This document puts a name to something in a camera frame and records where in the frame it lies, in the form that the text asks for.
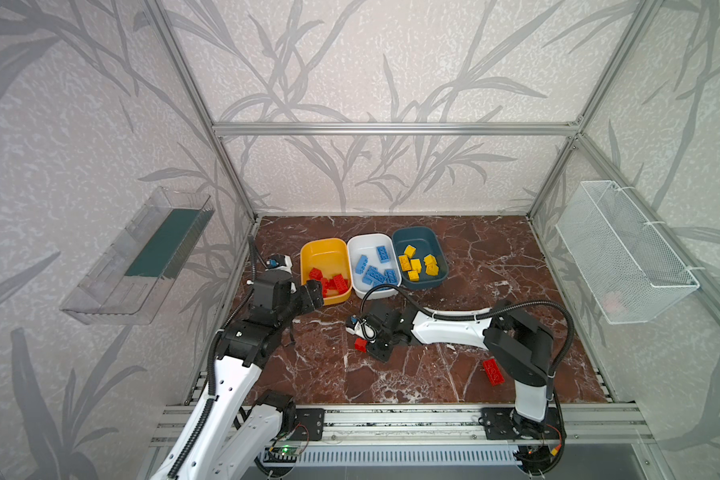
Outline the small red brick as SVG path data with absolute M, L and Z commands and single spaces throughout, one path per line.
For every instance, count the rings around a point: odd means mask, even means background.
M 312 268 L 309 272 L 309 278 L 311 280 L 320 281 L 323 278 L 323 273 L 320 269 Z

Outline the yellow long brick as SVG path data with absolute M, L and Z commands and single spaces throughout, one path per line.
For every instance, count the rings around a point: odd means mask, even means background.
M 403 272 L 408 272 L 412 269 L 410 259 L 407 255 L 403 254 L 398 257 L 398 262 L 400 264 L 400 269 Z

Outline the blue brick group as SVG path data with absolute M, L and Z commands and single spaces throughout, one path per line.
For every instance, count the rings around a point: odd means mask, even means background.
M 380 262 L 381 264 L 386 264 L 386 263 L 390 263 L 390 262 L 391 262 L 388 249 L 387 249 L 384 245 L 377 246 L 377 247 L 376 247 L 376 252 L 377 252 L 377 256 L 378 256 L 379 262 Z

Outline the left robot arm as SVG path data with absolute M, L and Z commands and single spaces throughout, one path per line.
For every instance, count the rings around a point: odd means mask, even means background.
M 154 479 L 240 479 L 264 448 L 292 431 L 291 397 L 269 393 L 234 429 L 244 400 L 295 318 L 324 305 L 323 286 L 298 286 L 283 267 L 252 281 L 248 311 L 217 332 L 209 349 L 207 384 Z

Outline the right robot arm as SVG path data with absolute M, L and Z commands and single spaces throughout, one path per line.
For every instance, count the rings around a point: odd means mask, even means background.
M 563 315 L 567 332 L 557 353 L 554 333 L 528 312 L 531 307 L 548 307 Z M 539 438 L 544 432 L 554 379 L 575 337 L 571 314 L 550 300 L 503 300 L 474 311 L 438 311 L 417 304 L 400 311 L 374 301 L 368 312 L 350 316 L 345 327 L 381 362 L 403 346 L 453 344 L 489 352 L 515 384 L 514 407 L 504 429 L 523 439 Z

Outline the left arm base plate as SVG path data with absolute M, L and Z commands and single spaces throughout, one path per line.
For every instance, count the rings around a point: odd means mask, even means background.
M 295 408 L 283 416 L 279 439 L 288 441 L 320 441 L 325 427 L 323 408 Z

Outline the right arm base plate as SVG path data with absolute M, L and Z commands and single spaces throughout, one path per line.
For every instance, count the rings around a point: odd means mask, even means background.
M 529 420 L 514 408 L 486 407 L 480 410 L 478 423 L 488 440 L 530 441 L 565 438 L 561 411 L 549 407 L 541 421 Z

